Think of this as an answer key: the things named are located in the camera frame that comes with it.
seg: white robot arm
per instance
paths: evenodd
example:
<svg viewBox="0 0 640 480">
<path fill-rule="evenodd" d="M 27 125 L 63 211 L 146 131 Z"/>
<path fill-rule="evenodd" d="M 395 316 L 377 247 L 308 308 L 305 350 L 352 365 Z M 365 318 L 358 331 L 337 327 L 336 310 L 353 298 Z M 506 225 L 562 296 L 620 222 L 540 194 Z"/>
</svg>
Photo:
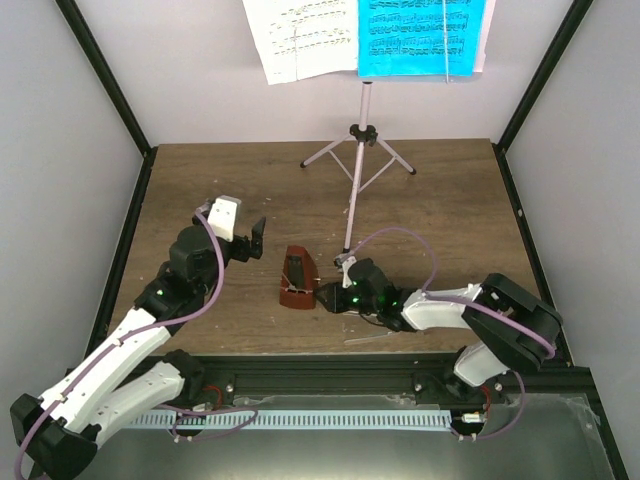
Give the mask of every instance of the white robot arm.
<svg viewBox="0 0 640 480">
<path fill-rule="evenodd" d="M 225 269 L 230 260 L 246 262 L 262 256 L 266 220 L 253 227 L 251 240 L 234 235 L 240 204 L 222 196 L 200 207 L 197 213 L 211 232 L 194 217 L 194 225 L 180 232 L 169 249 L 169 261 L 118 328 L 38 398 L 24 394 L 13 403 L 10 413 L 16 441 L 22 444 L 33 435 L 26 452 L 52 480 L 75 478 L 115 432 L 144 412 L 201 391 L 204 369 L 181 350 L 165 355 L 141 377 L 119 385 L 182 325 L 181 320 L 172 325 L 164 322 L 197 315 L 218 283 L 219 269 Z M 214 253 L 213 235 L 220 256 Z M 41 425 L 34 429 L 36 422 Z"/>
<path fill-rule="evenodd" d="M 532 373 L 553 355 L 552 343 L 562 318 L 501 274 L 456 290 L 426 292 L 395 287 L 369 258 L 339 256 L 342 282 L 316 290 L 316 298 L 334 313 L 356 311 L 375 315 L 393 331 L 431 328 L 473 330 L 480 342 L 459 353 L 456 378 L 475 388 L 508 370 Z"/>
</svg>

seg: blue sheet music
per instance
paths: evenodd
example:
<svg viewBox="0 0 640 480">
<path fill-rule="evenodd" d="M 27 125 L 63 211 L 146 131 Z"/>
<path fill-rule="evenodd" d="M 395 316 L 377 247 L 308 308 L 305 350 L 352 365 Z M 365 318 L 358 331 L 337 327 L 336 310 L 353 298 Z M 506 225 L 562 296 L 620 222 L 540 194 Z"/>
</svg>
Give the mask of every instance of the blue sheet music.
<svg viewBox="0 0 640 480">
<path fill-rule="evenodd" d="M 358 73 L 444 75 L 444 0 L 359 0 Z M 470 76 L 485 0 L 446 0 L 449 75 Z"/>
</svg>

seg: wooden table surface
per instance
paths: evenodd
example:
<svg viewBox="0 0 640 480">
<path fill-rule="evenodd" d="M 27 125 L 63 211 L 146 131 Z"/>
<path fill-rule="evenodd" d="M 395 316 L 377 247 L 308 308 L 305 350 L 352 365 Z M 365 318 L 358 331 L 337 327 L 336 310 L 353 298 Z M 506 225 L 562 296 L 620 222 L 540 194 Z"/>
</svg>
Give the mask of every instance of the wooden table surface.
<svg viewBox="0 0 640 480">
<path fill-rule="evenodd" d="M 439 268 L 432 289 L 458 288 L 501 272 L 537 294 L 535 281 L 488 140 L 390 142 L 418 170 L 395 163 L 358 197 L 353 244 L 388 226 L 410 228 L 434 248 Z M 387 334 L 359 317 L 333 315 L 278 303 L 288 245 L 302 245 L 323 282 L 340 275 L 333 258 L 342 251 L 351 182 L 326 155 L 299 168 L 325 142 L 162 145 L 142 207 L 118 295 L 111 329 L 168 259 L 169 246 L 204 200 L 242 200 L 236 234 L 250 235 L 267 217 L 264 255 L 232 262 L 214 307 L 165 344 L 193 354 L 451 351 L 475 341 L 467 330 Z M 335 152 L 353 171 L 355 142 Z M 363 182 L 389 159 L 367 147 Z M 420 286 L 429 256 L 412 237 L 391 233 L 363 247 L 396 285 Z"/>
</svg>

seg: black metal frame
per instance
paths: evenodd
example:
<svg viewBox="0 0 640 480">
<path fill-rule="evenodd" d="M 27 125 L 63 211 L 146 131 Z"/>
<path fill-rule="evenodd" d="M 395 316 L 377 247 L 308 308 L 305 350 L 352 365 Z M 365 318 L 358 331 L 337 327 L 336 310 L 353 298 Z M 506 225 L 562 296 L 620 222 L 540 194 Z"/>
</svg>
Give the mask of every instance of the black metal frame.
<svg viewBox="0 0 640 480">
<path fill-rule="evenodd" d="M 574 0 L 560 25 L 529 87 L 513 114 L 502 138 L 494 145 L 496 161 L 514 210 L 516 221 L 531 263 L 541 298 L 553 305 L 551 292 L 527 224 L 526 217 L 511 177 L 506 152 L 525 122 L 553 69 L 568 46 L 573 34 L 586 15 L 593 0 Z M 76 35 L 91 65 L 144 157 L 136 188 L 127 213 L 120 241 L 109 272 L 107 284 L 93 331 L 89 339 L 89 354 L 107 335 L 115 300 L 120 289 L 127 257 L 142 208 L 146 189 L 155 161 L 156 148 L 151 148 L 124 94 L 102 55 L 95 38 L 74 0 L 56 0 L 61 12 Z M 628 479 L 615 439 L 609 427 L 600 397 L 587 368 L 574 367 L 564 335 L 558 340 L 560 360 L 546 362 L 541 372 L 525 376 L 525 384 L 533 393 L 583 393 L 592 410 L 600 417 L 598 426 L 617 479 Z M 204 364 L 209 380 L 231 382 L 233 395 L 316 395 L 316 394 L 406 394 L 413 392 L 418 375 L 441 372 L 450 365 L 455 354 L 367 354 L 367 355 L 311 355 L 311 356 L 249 356 L 198 357 Z M 160 357 L 148 357 L 134 371 L 140 374 Z M 517 385 L 504 377 L 506 392 L 517 391 Z M 418 403 L 429 398 L 416 395 Z"/>
</svg>

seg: music stand tripod legs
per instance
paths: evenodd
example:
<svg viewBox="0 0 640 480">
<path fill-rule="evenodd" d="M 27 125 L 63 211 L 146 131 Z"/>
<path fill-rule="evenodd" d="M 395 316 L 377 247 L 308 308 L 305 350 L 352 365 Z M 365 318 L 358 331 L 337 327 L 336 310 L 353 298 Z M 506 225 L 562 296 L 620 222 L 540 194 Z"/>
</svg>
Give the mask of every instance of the music stand tripod legs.
<svg viewBox="0 0 640 480">
<path fill-rule="evenodd" d="M 360 101 L 360 121 L 357 124 L 351 125 L 349 128 L 349 134 L 344 137 L 336 140 L 333 143 L 330 143 L 318 153 L 310 156 L 304 162 L 300 164 L 301 168 L 305 168 L 309 166 L 313 161 L 320 158 L 325 153 L 329 153 L 333 159 L 340 165 L 340 168 L 347 174 L 349 180 L 352 181 L 351 186 L 351 196 L 349 198 L 349 217 L 347 219 L 347 232 L 344 238 L 344 249 L 343 253 L 347 253 L 351 249 L 351 232 L 353 231 L 353 220 L 356 214 L 356 200 L 358 198 L 358 194 L 362 192 L 365 188 L 367 188 L 371 183 L 378 178 L 384 171 L 393 165 L 394 162 L 400 163 L 411 175 L 415 175 L 416 169 L 413 168 L 404 158 L 400 156 L 398 152 L 396 152 L 387 142 L 378 137 L 378 133 L 373 125 L 367 125 L 367 121 L 369 118 L 369 104 L 371 102 L 371 82 L 362 82 L 362 98 Z M 358 148 L 356 150 L 356 168 L 353 172 L 353 176 L 347 170 L 347 167 L 340 161 L 338 156 L 333 153 L 333 149 L 340 145 L 342 142 L 349 139 L 349 137 L 355 137 L 358 142 Z M 384 148 L 391 155 L 391 160 L 387 162 L 387 164 L 382 167 L 378 173 L 373 175 L 364 185 L 360 186 L 360 182 L 362 179 L 362 166 L 364 164 L 364 147 L 368 143 L 370 146 L 375 145 L 376 141 L 380 144 L 382 148 Z"/>
</svg>

